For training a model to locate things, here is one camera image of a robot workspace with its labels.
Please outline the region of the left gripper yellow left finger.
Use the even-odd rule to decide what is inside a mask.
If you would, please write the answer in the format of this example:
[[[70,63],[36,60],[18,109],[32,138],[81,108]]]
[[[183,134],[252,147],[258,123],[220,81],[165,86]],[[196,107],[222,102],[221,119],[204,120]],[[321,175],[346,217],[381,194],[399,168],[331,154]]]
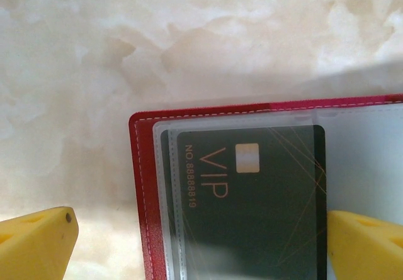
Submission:
[[[68,206],[2,221],[1,279],[63,279],[77,237]]]

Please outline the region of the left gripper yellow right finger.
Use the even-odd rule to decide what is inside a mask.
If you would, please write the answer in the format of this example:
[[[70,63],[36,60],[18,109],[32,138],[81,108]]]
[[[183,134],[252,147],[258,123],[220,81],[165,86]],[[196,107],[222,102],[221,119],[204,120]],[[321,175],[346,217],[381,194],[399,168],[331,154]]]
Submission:
[[[402,279],[402,225],[330,211],[327,252],[336,279]]]

